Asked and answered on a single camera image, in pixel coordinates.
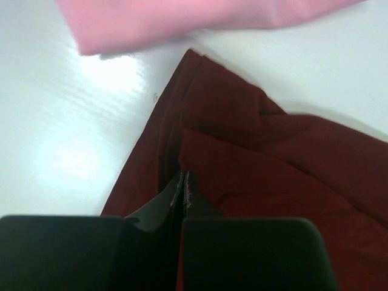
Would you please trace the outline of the dark red t shirt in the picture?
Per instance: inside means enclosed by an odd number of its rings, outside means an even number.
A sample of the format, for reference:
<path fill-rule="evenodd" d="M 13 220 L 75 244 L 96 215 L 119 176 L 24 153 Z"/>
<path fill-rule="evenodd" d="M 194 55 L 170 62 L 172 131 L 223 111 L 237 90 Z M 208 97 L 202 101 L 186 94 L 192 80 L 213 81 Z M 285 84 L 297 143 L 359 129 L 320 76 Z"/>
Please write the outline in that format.
<path fill-rule="evenodd" d="M 103 208 L 126 216 L 178 172 L 228 218 L 302 217 L 342 290 L 387 289 L 387 143 L 312 115 L 185 53 Z"/>

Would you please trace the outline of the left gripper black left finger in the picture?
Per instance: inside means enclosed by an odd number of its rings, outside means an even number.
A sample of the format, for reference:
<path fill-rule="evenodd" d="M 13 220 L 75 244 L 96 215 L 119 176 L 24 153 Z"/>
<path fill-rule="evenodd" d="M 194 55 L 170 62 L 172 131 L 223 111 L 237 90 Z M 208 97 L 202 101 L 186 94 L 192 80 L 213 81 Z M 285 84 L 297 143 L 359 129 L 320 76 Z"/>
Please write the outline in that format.
<path fill-rule="evenodd" d="M 184 174 L 130 215 L 1 218 L 2 290 L 174 290 Z"/>

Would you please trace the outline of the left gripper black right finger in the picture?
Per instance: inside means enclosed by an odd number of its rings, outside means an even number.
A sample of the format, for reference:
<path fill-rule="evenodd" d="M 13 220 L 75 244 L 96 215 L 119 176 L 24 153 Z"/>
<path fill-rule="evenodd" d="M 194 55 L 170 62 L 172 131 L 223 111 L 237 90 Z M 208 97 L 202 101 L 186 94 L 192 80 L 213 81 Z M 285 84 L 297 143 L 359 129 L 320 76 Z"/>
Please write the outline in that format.
<path fill-rule="evenodd" d="M 338 290 L 323 238 L 303 218 L 226 218 L 184 178 L 184 290 Z"/>

